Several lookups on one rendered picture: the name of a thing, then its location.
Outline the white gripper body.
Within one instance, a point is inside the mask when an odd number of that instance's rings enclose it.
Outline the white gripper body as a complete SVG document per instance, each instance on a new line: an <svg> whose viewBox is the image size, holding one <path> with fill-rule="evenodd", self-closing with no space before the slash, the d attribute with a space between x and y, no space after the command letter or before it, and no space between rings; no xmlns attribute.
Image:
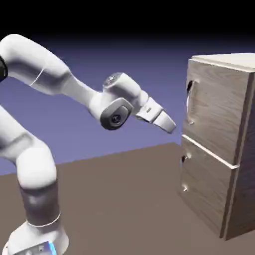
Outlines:
<svg viewBox="0 0 255 255"><path fill-rule="evenodd" d="M176 123L165 111L158 115L153 124L167 133L173 133L176 128Z"/></svg>

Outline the small light wood door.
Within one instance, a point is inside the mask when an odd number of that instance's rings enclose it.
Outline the small light wood door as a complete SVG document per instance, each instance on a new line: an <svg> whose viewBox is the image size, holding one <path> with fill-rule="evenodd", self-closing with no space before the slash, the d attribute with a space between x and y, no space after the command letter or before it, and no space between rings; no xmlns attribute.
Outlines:
<svg viewBox="0 0 255 255"><path fill-rule="evenodd" d="M184 180L188 191L179 194L197 216L220 238L223 237L234 175L238 165L231 165L187 135L181 137Z"/></svg>

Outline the light wood cabinet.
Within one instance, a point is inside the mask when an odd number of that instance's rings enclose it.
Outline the light wood cabinet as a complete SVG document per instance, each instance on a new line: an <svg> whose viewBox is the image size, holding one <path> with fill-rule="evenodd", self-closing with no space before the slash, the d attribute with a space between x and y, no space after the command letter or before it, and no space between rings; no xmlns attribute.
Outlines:
<svg viewBox="0 0 255 255"><path fill-rule="evenodd" d="M222 239L229 240L255 230L255 53L197 55L193 60L245 69L253 73L247 96L237 164L226 226Z"/></svg>

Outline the large light wood door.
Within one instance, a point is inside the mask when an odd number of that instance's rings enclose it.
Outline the large light wood door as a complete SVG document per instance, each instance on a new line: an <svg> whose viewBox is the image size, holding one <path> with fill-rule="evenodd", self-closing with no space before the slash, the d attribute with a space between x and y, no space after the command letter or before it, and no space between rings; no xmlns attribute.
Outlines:
<svg viewBox="0 0 255 255"><path fill-rule="evenodd" d="M189 125L186 117L183 134L236 165L253 73L190 59L187 85L190 80L195 81L189 103L194 123Z"/></svg>

